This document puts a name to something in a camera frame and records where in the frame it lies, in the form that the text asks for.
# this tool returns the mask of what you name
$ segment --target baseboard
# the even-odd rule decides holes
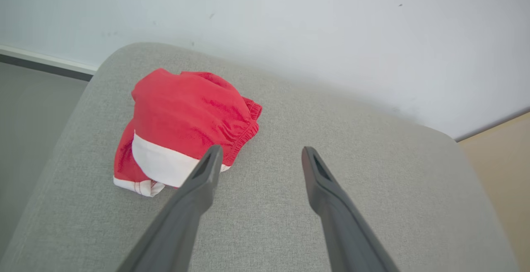
[[[27,51],[23,49],[3,46],[1,44],[0,55],[5,55],[7,57],[19,60],[30,61],[32,63],[44,64],[51,67],[62,68],[63,70],[69,70],[72,72],[80,72],[82,74],[94,75],[96,71],[98,71],[98,67],[95,66],[59,59],[50,55],[42,55],[40,53],[34,53],[32,51]]]

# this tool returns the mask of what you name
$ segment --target gray cushion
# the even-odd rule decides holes
[[[155,43],[124,47],[89,83],[2,260],[2,271],[113,271],[174,189],[147,198],[112,184],[152,70],[209,71],[263,106],[260,131],[219,178],[190,271],[329,271],[307,201],[301,149],[315,147],[402,271],[516,271],[477,176],[448,136],[321,89]]]

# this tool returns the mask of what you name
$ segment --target fabric upholstery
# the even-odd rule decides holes
[[[260,131],[223,172],[190,271],[330,271],[307,201],[301,149],[315,147],[402,271],[517,271],[496,214],[456,142],[365,104],[165,44],[110,56],[46,166],[1,271],[114,271],[174,189],[112,183],[130,91],[163,67],[213,72],[263,106]]]

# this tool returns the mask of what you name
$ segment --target white wall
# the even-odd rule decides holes
[[[530,106],[530,0],[0,0],[0,44],[157,41],[321,79],[459,137]]]

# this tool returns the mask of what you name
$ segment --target red fabric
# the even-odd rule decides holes
[[[133,150],[131,149],[133,137],[133,121],[130,121],[123,131],[120,144],[116,151],[116,157],[114,158],[114,177],[120,180],[142,182],[149,180],[149,178],[142,172],[142,169],[136,164],[136,161],[134,161]]]
[[[134,161],[134,133],[195,159],[212,145],[223,147],[223,164],[231,166],[241,147],[259,129],[261,106],[242,97],[227,81],[210,72],[159,68],[132,91],[134,117],[125,128],[114,160],[117,179],[148,180]]]

